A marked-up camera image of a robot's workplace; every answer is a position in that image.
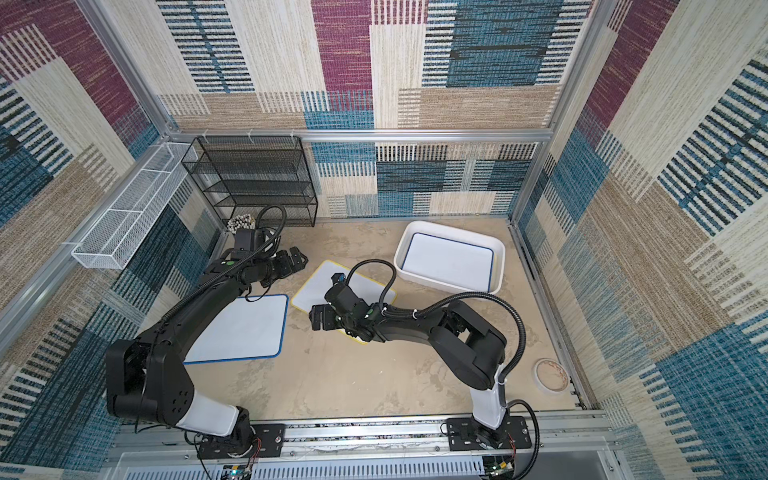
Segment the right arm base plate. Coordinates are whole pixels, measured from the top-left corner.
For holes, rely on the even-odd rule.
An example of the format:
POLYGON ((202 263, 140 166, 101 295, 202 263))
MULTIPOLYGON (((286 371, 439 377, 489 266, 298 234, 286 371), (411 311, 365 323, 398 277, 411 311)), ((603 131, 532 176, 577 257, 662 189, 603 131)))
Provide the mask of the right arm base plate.
POLYGON ((507 414, 496 429, 484 426, 472 417, 453 417, 444 422, 444 434, 451 451, 503 450, 533 446, 533 429, 522 416, 507 414))

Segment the pencil cup holder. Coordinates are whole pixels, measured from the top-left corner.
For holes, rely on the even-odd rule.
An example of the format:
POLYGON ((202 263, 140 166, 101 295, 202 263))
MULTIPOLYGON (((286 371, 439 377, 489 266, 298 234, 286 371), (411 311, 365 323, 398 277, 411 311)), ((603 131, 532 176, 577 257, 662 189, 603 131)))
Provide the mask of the pencil cup holder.
POLYGON ((227 231, 235 235, 239 230, 255 230, 256 220, 251 214, 235 215, 227 221, 227 231))

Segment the yellow whiteboard back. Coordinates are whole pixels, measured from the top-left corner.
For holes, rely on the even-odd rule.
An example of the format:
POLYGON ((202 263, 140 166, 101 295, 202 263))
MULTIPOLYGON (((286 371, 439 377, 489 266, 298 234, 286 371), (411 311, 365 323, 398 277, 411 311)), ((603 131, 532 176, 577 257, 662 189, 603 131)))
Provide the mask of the yellow whiteboard back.
MULTIPOLYGON (((301 312, 308 314, 313 305, 326 305, 325 300, 326 292, 332 287, 331 277, 333 274, 343 272, 347 276, 347 285, 362 299, 364 299, 373 309, 373 313, 370 315, 371 320, 369 328, 373 333, 372 325, 375 320, 381 320, 381 310, 394 302, 397 294, 391 290, 394 283, 393 278, 387 284, 374 281, 364 275, 359 275, 355 272, 350 274, 351 268, 346 268, 343 265, 335 263, 331 260, 325 260, 316 269, 316 271, 310 276, 305 284, 299 289, 298 293, 292 298, 291 305, 301 312)), ((351 338, 355 338, 360 342, 364 342, 356 337, 348 335, 344 330, 322 330, 322 331, 339 331, 351 338)))

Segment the blue whiteboard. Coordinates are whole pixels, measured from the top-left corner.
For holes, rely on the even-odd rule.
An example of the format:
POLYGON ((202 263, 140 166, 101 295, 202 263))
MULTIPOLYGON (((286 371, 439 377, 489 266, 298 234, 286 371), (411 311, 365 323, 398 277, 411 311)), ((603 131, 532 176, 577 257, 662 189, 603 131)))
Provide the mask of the blue whiteboard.
POLYGON ((417 232, 402 270, 465 290, 489 292, 493 260, 494 251, 488 247, 417 232))
POLYGON ((198 337, 185 365, 277 357, 282 351, 288 297, 267 295, 256 302, 238 298, 198 337))

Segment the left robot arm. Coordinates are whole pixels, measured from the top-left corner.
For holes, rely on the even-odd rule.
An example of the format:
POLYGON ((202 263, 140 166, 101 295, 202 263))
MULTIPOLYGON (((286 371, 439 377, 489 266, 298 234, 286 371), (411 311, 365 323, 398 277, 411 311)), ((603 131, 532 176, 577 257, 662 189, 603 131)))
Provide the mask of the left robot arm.
POLYGON ((198 287, 153 326, 133 339, 116 340, 108 347, 108 413, 215 437, 238 448, 249 446, 255 434, 247 410, 200 393, 184 360, 215 317, 253 283, 267 288, 307 264, 308 257, 296 247, 271 256, 225 251, 208 265, 198 287))

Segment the white storage box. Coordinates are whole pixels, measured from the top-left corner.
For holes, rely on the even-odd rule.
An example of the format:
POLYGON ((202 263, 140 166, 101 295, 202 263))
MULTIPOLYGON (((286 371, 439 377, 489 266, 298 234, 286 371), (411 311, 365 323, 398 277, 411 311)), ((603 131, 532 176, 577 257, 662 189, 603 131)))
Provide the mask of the white storage box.
POLYGON ((506 247, 495 237, 427 221, 409 223, 393 263, 406 281, 448 293, 500 292, 506 247))

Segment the black mesh shelf rack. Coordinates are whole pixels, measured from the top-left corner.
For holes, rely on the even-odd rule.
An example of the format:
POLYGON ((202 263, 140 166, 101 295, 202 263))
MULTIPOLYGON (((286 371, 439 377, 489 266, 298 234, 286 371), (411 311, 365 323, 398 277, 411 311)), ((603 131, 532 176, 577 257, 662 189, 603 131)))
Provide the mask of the black mesh shelf rack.
POLYGON ((270 205, 289 226, 313 226, 317 192, 302 141, 292 136, 198 136, 182 165, 222 223, 270 205))

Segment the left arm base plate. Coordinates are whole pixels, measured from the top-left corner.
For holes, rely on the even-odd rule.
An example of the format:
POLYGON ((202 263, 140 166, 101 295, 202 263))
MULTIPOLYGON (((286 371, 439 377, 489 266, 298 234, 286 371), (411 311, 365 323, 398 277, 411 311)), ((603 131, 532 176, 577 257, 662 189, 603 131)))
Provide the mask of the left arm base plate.
POLYGON ((251 424, 250 429, 236 427, 226 437, 204 435, 196 441, 198 458, 219 459, 261 459, 279 457, 285 436, 283 423, 251 424))

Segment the aluminium front rail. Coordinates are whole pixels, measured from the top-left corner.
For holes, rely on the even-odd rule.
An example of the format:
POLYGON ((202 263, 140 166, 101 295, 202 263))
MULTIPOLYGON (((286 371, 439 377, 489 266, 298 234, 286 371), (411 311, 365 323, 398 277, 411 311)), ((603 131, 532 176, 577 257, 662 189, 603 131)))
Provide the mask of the aluminium front rail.
POLYGON ((260 453, 201 459, 202 442, 165 428, 124 427, 102 479, 630 479, 600 410, 517 412, 503 448, 472 445, 459 415, 257 423, 260 453))

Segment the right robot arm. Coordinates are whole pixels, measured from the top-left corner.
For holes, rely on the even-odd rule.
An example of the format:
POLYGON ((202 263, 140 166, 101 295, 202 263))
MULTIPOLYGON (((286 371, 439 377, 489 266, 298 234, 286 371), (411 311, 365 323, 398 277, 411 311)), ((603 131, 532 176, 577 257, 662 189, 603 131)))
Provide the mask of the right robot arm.
POLYGON ((466 292, 425 310, 406 310, 385 301, 368 303, 340 281, 326 292, 323 304, 311 307, 309 321, 314 331, 341 330, 363 342, 405 341, 432 347, 470 388, 473 420, 494 431, 506 414, 499 374, 507 340, 464 301, 477 296, 466 292))

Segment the tape roll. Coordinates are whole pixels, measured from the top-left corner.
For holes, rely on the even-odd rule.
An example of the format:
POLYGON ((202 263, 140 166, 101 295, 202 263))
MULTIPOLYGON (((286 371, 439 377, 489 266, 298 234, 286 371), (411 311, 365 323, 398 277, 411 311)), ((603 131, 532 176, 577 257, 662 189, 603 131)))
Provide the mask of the tape roll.
POLYGON ((571 378, 566 369, 556 360, 542 358, 533 366, 536 386, 548 394, 560 394, 569 390, 571 378))

